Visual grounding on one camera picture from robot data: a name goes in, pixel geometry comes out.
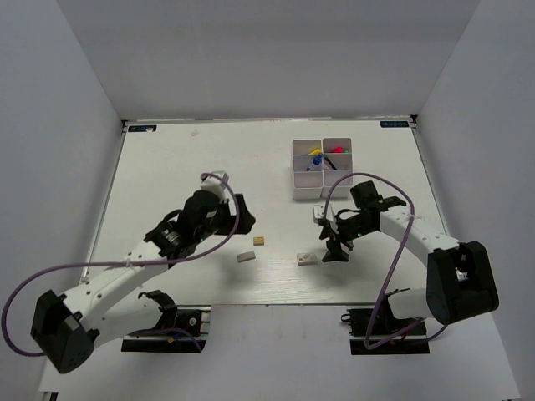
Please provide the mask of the red clear pen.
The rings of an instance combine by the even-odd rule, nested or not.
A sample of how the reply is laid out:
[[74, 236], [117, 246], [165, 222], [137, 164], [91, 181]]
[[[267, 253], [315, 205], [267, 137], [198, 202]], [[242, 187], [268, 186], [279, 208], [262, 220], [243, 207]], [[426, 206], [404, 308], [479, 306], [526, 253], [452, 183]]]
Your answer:
[[338, 168], [334, 165], [334, 163], [330, 160], [330, 158], [327, 155], [324, 155], [323, 159], [325, 163], [331, 168], [331, 170], [338, 170]]

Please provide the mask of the blue capped spray bottle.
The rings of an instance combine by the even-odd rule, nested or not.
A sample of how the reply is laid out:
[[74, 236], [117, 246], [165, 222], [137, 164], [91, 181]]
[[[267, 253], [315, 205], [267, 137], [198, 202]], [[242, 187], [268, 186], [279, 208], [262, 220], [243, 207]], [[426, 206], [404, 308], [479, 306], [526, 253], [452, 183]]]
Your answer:
[[313, 172], [322, 171], [324, 169], [323, 160], [324, 160], [324, 156], [321, 153], [315, 155], [312, 158], [312, 160], [310, 161], [310, 163], [307, 165], [305, 170], [307, 172], [310, 172], [310, 171], [313, 171]]

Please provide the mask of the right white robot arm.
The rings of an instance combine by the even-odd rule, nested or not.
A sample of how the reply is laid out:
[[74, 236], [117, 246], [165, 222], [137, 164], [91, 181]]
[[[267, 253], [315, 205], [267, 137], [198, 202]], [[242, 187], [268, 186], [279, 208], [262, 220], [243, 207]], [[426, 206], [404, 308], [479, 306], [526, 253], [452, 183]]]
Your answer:
[[366, 181], [350, 191], [355, 208], [334, 212], [328, 204], [313, 208], [313, 221], [326, 242], [325, 262], [347, 262], [354, 241], [379, 232], [399, 242], [395, 258], [408, 250], [423, 265], [422, 288], [381, 290], [367, 333], [398, 333], [405, 325], [433, 318], [443, 326], [497, 310], [499, 296], [487, 249], [462, 242], [415, 217], [407, 201], [383, 197]]

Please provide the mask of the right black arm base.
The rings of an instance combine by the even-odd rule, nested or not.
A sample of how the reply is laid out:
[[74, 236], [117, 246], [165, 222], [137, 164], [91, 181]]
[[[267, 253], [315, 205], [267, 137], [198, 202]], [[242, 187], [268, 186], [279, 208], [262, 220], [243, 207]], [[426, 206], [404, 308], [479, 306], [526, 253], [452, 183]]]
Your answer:
[[[408, 333], [398, 336], [386, 344], [369, 350], [364, 338], [373, 311], [372, 307], [348, 309], [340, 316], [340, 321], [349, 329], [350, 352], [353, 356], [424, 355], [430, 353], [425, 338], [426, 326], [420, 322]], [[377, 342], [413, 323], [414, 319], [395, 319], [390, 312], [379, 312], [371, 332], [370, 341]]]

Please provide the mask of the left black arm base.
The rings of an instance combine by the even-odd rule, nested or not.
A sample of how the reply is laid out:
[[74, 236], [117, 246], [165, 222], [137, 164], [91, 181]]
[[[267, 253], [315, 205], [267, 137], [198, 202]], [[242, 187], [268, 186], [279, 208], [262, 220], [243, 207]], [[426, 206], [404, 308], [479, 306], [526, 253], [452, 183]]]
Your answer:
[[141, 292], [138, 298], [154, 301], [160, 319], [153, 328], [124, 337], [121, 343], [123, 353], [202, 352], [210, 330], [209, 307], [180, 307], [160, 290]]

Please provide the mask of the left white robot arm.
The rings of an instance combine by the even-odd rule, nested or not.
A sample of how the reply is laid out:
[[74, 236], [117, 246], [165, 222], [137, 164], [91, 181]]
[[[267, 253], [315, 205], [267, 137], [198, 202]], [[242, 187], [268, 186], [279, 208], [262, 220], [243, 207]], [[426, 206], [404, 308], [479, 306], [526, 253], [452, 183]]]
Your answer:
[[126, 257], [89, 282], [61, 295], [45, 292], [36, 303], [30, 334], [61, 374], [74, 371], [99, 346], [126, 335], [163, 335], [176, 330], [178, 306], [143, 284], [193, 255], [213, 235], [248, 234], [256, 220], [241, 194], [237, 213], [228, 200], [198, 190], [170, 212]]

